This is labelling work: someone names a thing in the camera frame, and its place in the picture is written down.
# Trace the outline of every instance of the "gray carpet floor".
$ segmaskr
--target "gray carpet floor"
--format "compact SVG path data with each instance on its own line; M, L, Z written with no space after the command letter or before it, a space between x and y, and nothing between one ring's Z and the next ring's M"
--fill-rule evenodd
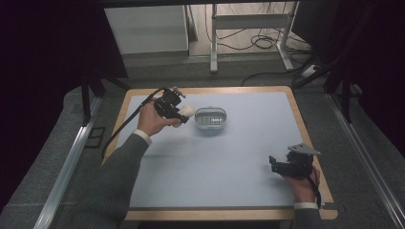
M262 74L246 81L244 86L289 86L293 73L284 72L278 55L257 57L221 57L219 72L209 72L207 59L196 58L174 63L173 60L147 61L144 66L129 66L128 79L124 83L133 88L178 87L233 87L240 86L249 75ZM339 216L335 220L325 220L325 228L396 228L381 197L375 191L362 163L346 137L336 115L322 92L325 78L317 79L303 89L295 90L294 95L309 136L315 149L322 152L319 157L330 186ZM112 134L117 115L125 96L125 91L107 81L103 81L107 94L98 112L95 128L105 128L101 148ZM14 193L0 217L0 228L33 228L42 207L47 200L66 155L75 140L82 121L81 91L75 89L66 94L64 110L53 132L44 145L36 162ZM405 160L400 152L379 131L364 114L356 99L351 102L353 126L369 150L373 161L387 184L393 189L402 205L405 203ZM53 219L52 228L65 228L75 206L83 196L88 183L96 176L101 163L101 148L96 140L89 140L82 152L68 189L59 204ZM136 228L132 221L123 223L122 228ZM143 223L141 228L148 228ZM268 222L247 223L246 228L268 228ZM290 222L283 221L281 228L289 228ZM180 228L165 224L160 228Z

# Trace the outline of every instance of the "table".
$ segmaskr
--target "table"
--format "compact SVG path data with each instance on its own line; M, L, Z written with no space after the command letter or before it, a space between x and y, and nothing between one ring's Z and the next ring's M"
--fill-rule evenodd
M288 98L288 103L293 112L296 124L300 131L303 141L311 146L308 132L304 121L300 115L297 103L288 87L233 87L233 88L184 88L180 89L184 94L247 94L247 93L285 93ZM124 98L120 113L117 118L115 130L123 123L128 104L134 95L148 95L154 89L130 90ZM106 152L105 159L111 155L117 146L118 137L112 142ZM319 160L315 157L313 163L321 171L320 192L323 195L323 200L326 205L320 209L322 219L335 219L337 210L333 209L333 198L330 194L330 189L325 177L322 173L322 168ZM294 211L292 208L266 208L266 209L203 209L203 210L130 210L126 217L127 220L286 220L294 219Z

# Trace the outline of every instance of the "white metal stand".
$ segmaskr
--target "white metal stand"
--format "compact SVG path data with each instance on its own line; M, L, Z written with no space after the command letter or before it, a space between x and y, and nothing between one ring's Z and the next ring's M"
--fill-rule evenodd
M218 71L217 30L264 28L284 28L281 40L276 46L287 71L293 70L291 61L286 53L286 42L289 31L291 30L296 8L297 2L294 2L289 13L217 15L216 4L212 4L211 72L216 73Z

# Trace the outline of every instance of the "gray sleeve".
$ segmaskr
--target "gray sleeve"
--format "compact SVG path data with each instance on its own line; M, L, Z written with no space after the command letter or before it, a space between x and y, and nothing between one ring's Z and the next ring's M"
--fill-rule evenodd
M318 209L295 209L294 229L321 229L322 220Z
M142 137L130 135L114 151L78 204L69 228L118 228L121 225L128 213L140 161L147 148Z

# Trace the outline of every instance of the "person's left hand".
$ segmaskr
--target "person's left hand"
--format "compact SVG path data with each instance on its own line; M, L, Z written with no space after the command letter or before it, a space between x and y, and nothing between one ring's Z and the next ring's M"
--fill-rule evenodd
M155 101L146 103L139 111L138 129L152 136L159 133L165 126L180 124L178 118L163 118L155 110Z

